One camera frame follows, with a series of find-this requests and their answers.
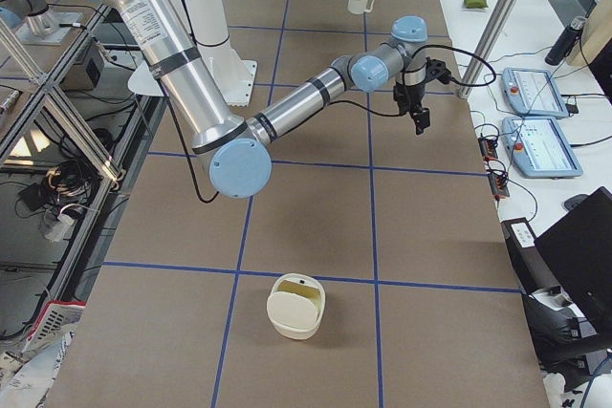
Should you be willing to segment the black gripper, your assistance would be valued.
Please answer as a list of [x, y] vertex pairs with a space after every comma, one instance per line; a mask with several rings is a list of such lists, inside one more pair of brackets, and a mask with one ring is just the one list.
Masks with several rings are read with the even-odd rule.
[[404, 85], [396, 82], [393, 88], [393, 99], [398, 106], [399, 114], [410, 114], [415, 125], [416, 135], [422, 135], [430, 126], [429, 109], [422, 105], [425, 87], [424, 83]]

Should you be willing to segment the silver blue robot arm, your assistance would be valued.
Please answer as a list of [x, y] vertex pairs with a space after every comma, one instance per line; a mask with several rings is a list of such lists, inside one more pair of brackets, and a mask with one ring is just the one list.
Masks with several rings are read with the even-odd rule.
[[372, 52], [337, 58], [320, 74], [252, 118], [235, 115], [218, 86], [224, 70], [211, 71], [203, 46], [188, 33], [171, 0], [99, 0], [115, 9], [137, 41], [149, 72], [179, 106], [194, 132], [192, 151], [214, 188], [231, 198], [257, 194], [272, 174], [267, 147], [357, 88], [371, 93], [390, 78], [399, 81], [410, 115], [425, 112], [426, 21], [404, 16]]

